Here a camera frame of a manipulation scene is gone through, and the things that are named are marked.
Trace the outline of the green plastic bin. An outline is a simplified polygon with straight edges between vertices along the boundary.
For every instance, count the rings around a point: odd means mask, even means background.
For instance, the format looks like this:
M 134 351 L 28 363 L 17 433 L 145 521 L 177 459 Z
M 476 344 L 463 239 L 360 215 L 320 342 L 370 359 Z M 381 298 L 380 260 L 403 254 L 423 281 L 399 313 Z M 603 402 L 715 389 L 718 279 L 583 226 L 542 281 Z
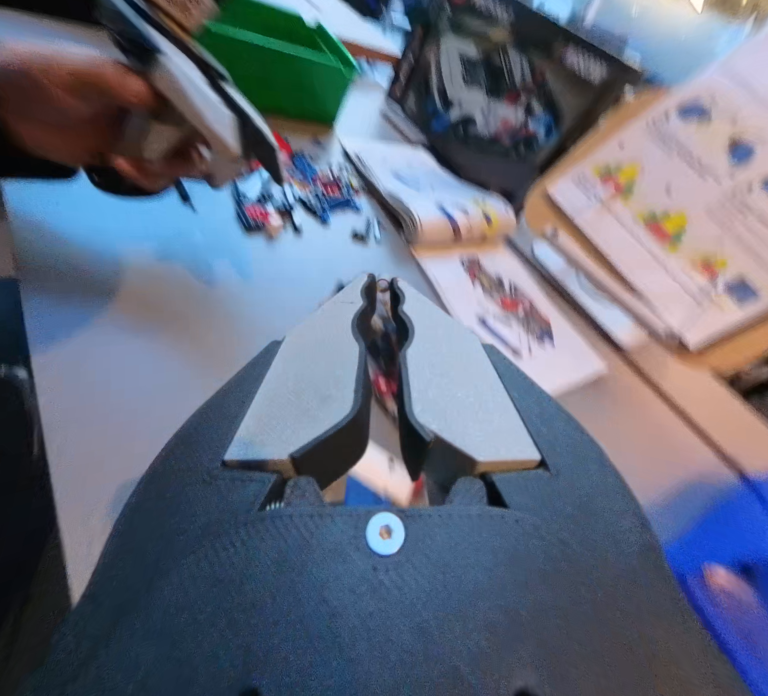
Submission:
M 263 115 L 332 125 L 360 73 L 323 24 L 261 0 L 224 0 L 197 41 Z

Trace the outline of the pile of loose brick pieces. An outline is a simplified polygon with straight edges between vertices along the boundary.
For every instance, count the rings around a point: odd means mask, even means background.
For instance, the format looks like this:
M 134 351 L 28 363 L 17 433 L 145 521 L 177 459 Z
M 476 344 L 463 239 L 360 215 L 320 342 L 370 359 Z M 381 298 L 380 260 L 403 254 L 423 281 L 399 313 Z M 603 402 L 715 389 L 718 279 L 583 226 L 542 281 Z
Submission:
M 245 234 L 270 239 L 287 231 L 302 235 L 304 215 L 328 227 L 337 214 L 363 211 L 359 186 L 347 166 L 323 164 L 322 148 L 298 148 L 280 134 L 276 141 L 281 183 L 252 161 L 230 185 L 236 222 Z

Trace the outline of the open white instruction booklet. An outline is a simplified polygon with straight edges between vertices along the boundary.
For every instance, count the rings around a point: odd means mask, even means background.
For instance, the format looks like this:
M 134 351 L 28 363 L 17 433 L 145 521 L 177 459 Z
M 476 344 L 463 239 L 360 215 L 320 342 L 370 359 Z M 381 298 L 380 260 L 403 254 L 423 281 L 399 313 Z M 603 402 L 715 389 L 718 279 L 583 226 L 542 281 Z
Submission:
M 417 145 L 344 138 L 447 312 L 552 396 L 608 371 L 512 249 L 512 206 Z

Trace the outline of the grey desk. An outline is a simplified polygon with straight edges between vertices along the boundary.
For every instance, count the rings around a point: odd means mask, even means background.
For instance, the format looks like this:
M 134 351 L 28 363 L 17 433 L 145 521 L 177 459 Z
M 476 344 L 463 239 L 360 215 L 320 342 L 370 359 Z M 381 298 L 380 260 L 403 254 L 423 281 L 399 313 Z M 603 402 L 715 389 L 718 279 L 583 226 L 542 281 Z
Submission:
M 231 196 L 192 183 L 122 199 L 87 179 L 2 183 L 70 599 L 81 597 L 138 479 L 174 432 L 265 345 L 362 272 L 438 301 L 394 227 L 352 214 L 249 237 Z M 559 397 L 671 540 L 731 487 L 766 479 L 766 422 L 720 379 L 650 340 L 626 354 L 530 265 L 607 374 Z

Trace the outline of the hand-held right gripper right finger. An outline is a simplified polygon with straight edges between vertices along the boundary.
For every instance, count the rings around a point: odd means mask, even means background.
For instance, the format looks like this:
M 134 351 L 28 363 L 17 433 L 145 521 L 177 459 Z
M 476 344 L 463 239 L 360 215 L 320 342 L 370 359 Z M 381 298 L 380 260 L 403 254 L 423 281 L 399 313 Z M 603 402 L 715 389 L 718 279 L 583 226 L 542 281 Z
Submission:
M 389 282 L 398 431 L 414 480 L 532 470 L 542 462 L 483 343 L 407 282 Z

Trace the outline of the blue plastic bin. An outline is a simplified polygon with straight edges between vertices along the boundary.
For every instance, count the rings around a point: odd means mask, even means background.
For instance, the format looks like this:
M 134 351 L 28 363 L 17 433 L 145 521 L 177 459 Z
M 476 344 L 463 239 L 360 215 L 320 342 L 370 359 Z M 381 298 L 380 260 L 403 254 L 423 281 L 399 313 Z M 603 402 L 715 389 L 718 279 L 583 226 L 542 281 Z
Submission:
M 722 490 L 676 538 L 667 564 L 751 694 L 767 694 L 767 478 Z

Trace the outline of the black toy car box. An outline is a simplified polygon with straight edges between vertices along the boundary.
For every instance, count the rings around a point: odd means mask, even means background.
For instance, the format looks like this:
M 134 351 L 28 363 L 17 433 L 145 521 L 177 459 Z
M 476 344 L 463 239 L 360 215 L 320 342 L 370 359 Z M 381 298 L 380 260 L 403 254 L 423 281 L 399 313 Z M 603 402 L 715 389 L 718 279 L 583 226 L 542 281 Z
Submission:
M 388 91 L 410 134 L 521 211 L 535 180 L 641 82 L 520 0 L 418 0 Z

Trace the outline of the printed instruction sheet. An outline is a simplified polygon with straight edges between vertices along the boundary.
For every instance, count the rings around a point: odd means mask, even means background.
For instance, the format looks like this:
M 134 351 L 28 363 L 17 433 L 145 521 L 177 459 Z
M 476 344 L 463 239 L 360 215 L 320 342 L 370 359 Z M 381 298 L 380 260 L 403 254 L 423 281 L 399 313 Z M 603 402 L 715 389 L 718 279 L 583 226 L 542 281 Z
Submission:
M 766 316 L 766 28 L 665 91 L 548 195 L 691 352 Z

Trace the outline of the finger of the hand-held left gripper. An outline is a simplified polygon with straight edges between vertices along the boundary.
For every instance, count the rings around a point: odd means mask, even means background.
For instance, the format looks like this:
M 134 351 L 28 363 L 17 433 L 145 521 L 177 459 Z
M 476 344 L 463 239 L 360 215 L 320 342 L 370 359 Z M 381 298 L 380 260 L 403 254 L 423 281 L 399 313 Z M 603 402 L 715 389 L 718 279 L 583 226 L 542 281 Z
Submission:
M 228 71 L 219 63 L 209 63 L 209 81 L 225 108 L 234 118 L 238 148 L 238 172 L 262 168 L 272 180 L 283 184 L 283 163 L 280 147 L 263 115 L 234 84 Z
M 156 38 L 154 44 L 157 52 L 150 68 L 150 84 L 207 146 L 208 183 L 225 186 L 243 167 L 236 115 L 181 50 L 165 38 Z

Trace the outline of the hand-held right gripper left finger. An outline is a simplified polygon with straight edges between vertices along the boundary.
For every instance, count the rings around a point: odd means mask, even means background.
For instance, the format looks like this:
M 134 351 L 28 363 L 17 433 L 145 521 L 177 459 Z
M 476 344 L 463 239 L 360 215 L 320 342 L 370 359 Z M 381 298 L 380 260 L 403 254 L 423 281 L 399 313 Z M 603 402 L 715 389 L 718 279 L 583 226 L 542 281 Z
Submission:
M 361 274 L 289 331 L 223 464 L 309 477 L 324 490 L 360 461 L 370 437 L 376 303 L 376 277 Z

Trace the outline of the white blue brick door panel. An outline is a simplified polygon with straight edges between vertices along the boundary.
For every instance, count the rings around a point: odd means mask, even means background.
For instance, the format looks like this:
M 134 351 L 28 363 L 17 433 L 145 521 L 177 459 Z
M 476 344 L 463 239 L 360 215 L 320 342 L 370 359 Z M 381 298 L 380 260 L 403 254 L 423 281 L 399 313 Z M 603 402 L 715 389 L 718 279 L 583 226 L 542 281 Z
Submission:
M 366 451 L 346 476 L 348 506 L 392 505 L 401 509 L 426 504 L 423 477 L 413 480 L 399 456 L 369 440 Z

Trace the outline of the wooden board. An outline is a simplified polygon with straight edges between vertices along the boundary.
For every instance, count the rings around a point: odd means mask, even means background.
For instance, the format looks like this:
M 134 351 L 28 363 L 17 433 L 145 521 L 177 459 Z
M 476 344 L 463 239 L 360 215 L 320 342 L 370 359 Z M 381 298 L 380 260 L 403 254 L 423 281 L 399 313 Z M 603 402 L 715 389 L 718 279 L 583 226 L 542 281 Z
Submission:
M 634 290 L 574 222 L 552 201 L 548 188 L 553 182 L 568 174 L 598 146 L 619 134 L 637 116 L 656 106 L 667 93 L 666 88 L 647 88 L 636 93 L 632 99 L 625 100 L 604 112 L 585 134 L 582 134 L 538 177 L 524 202 L 525 220 L 534 234 L 543 236 L 549 228 L 564 232 L 585 255 L 593 278 L 597 277 L 600 270 L 613 284 L 632 296 L 635 296 Z M 759 318 L 752 326 L 743 328 L 733 336 L 697 352 L 690 352 L 681 345 L 673 344 L 671 338 L 663 339 L 663 346 L 687 365 L 704 368 L 718 376 L 731 378 L 767 356 L 766 317 Z

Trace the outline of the person's black jacket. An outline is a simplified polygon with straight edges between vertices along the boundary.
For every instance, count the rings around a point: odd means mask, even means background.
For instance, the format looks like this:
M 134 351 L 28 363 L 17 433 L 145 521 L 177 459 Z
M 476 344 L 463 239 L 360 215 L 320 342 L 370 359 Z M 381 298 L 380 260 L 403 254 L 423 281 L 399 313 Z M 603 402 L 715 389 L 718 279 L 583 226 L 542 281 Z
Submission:
M 1 280 L 1 694 L 44 661 L 72 606 L 15 279 Z

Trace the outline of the person's left hand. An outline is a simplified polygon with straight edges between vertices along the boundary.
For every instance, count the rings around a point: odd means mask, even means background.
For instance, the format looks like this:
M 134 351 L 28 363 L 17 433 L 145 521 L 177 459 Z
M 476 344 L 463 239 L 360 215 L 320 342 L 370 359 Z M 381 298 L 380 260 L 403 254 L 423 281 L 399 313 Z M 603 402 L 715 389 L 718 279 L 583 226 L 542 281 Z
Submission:
M 118 153 L 126 117 L 152 113 L 159 102 L 142 76 L 110 58 L 4 43 L 2 178 L 70 178 L 97 167 L 156 194 L 179 178 L 203 177 L 207 164 L 196 142 L 156 162 Z

